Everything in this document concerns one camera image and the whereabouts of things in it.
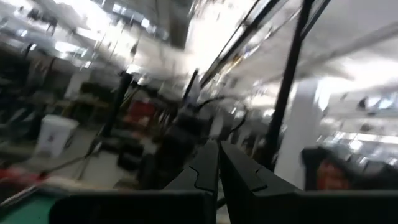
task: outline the white pillar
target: white pillar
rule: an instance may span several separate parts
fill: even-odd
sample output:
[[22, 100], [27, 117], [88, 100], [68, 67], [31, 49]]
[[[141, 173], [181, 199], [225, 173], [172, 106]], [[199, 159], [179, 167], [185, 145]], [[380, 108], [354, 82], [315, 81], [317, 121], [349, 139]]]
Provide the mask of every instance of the white pillar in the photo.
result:
[[301, 151], [316, 144], [320, 121], [330, 97], [329, 87], [324, 84], [327, 83], [320, 79], [298, 84], [275, 167], [276, 175], [300, 189], [304, 188], [305, 178]]

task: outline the white container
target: white container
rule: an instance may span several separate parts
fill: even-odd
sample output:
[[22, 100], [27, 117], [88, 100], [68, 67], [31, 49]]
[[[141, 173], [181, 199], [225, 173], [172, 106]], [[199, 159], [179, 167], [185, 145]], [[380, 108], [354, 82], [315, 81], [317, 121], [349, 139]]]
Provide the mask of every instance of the white container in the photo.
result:
[[79, 122], [56, 115], [46, 115], [42, 120], [35, 153], [47, 152], [58, 157], [71, 141]]

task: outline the gray floor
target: gray floor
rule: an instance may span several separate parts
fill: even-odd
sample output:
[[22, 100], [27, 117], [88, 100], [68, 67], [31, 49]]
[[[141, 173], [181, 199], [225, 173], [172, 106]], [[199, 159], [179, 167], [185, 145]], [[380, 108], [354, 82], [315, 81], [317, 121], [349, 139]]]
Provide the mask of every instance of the gray floor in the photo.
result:
[[[20, 166], [32, 171], [40, 171], [55, 167], [71, 159], [84, 156], [95, 134], [96, 131], [78, 129], [70, 147], [66, 149], [58, 158], [33, 156], [25, 163], [20, 164]], [[155, 151], [155, 146], [151, 143], [150, 139], [142, 140], [141, 144], [144, 145], [144, 153], [153, 153]], [[33, 152], [34, 146], [25, 148], [23, 151]], [[80, 181], [98, 187], [113, 187], [121, 178], [125, 176], [131, 176], [131, 174], [121, 170], [116, 165], [116, 161], [117, 156], [107, 152], [102, 152], [98, 157], [91, 158], [87, 163], [86, 170]], [[82, 162], [78, 162], [72, 166], [68, 166], [64, 169], [54, 172], [53, 175], [59, 175], [77, 180], [79, 173], [81, 172], [82, 165]], [[218, 196], [219, 198], [224, 196], [221, 181], [219, 185]], [[218, 221], [218, 223], [229, 223], [228, 211], [225, 206], [218, 210]]]

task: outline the black metal bar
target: black metal bar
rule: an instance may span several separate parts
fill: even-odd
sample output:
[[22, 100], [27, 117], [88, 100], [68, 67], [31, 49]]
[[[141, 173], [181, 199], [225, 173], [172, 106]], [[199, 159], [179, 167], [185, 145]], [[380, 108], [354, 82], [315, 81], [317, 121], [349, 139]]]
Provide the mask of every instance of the black metal bar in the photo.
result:
[[206, 72], [203, 78], [200, 80], [201, 88], [203, 88], [215, 76], [215, 74], [225, 65], [225, 63], [234, 57], [236, 51], [246, 43], [246, 40], [248, 40], [250, 36], [254, 35], [254, 33], [258, 30], [262, 20], [271, 12], [271, 10], [273, 10], [277, 3], [279, 3], [279, 0], [270, 0], [269, 3], [261, 10], [259, 15], [253, 20], [253, 22], [246, 27], [242, 35], [232, 45], [231, 49], [224, 55], [224, 57], [218, 63], [217, 59], [215, 62], [213, 62], [208, 72]]
[[33, 46], [33, 43], [30, 43], [26, 49], [24, 50], [24, 59], [27, 59], [27, 56], [29, 55], [30, 48]]
[[99, 133], [99, 135], [101, 137], [109, 137], [110, 136], [112, 128], [113, 128], [113, 124], [114, 124], [116, 117], [119, 113], [120, 106], [123, 102], [124, 95], [126, 94], [127, 89], [130, 86], [131, 80], [132, 80], [132, 75], [130, 75], [126, 72], [122, 72], [118, 92], [116, 93], [115, 99], [113, 101], [111, 112], [109, 113], [109, 116], [105, 122], [105, 125], [103, 126], [101, 132]]
[[305, 25], [307, 24], [313, 2], [314, 0], [303, 0], [302, 10], [300, 12], [300, 17], [297, 21], [297, 26], [293, 37], [292, 45], [290, 47], [290, 53], [287, 59], [282, 84], [280, 86], [278, 99], [275, 104], [275, 112], [272, 116], [272, 120], [266, 136], [266, 145], [262, 150], [256, 150], [256, 153], [254, 155], [254, 158], [258, 161], [258, 163], [271, 171], [274, 171], [273, 160], [278, 151], [277, 146], [280, 127], [282, 126], [282, 122], [285, 116], [286, 105], [287, 101], [289, 100], [289, 94], [294, 81], [297, 62], [300, 56], [300, 50], [303, 42], [303, 39], [301, 38], [301, 33]]
[[322, 15], [323, 11], [329, 5], [330, 0], [323, 0], [317, 10], [313, 13], [312, 17], [308, 20], [307, 25], [305, 25], [303, 32], [301, 33], [301, 39], [304, 40], [307, 34], [312, 30], [315, 23], [318, 21], [319, 17]]
[[192, 89], [193, 82], [196, 80], [196, 78], [197, 78], [197, 76], [198, 76], [198, 73], [199, 73], [199, 70], [198, 70], [198, 69], [196, 69], [196, 70], [193, 72], [192, 77], [191, 77], [191, 80], [189, 81], [189, 84], [188, 84], [188, 86], [187, 86], [187, 89], [185, 90], [184, 96], [182, 97], [182, 102], [183, 102], [183, 103], [185, 103], [185, 102], [187, 101], [189, 92], [190, 92], [191, 89]]

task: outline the green table surface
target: green table surface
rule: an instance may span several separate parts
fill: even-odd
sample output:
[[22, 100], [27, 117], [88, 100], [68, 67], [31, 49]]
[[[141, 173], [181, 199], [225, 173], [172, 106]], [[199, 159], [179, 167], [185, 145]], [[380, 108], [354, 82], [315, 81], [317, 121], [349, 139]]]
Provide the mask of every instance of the green table surface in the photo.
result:
[[57, 197], [33, 195], [17, 208], [12, 209], [2, 220], [1, 224], [47, 224], [52, 205]]

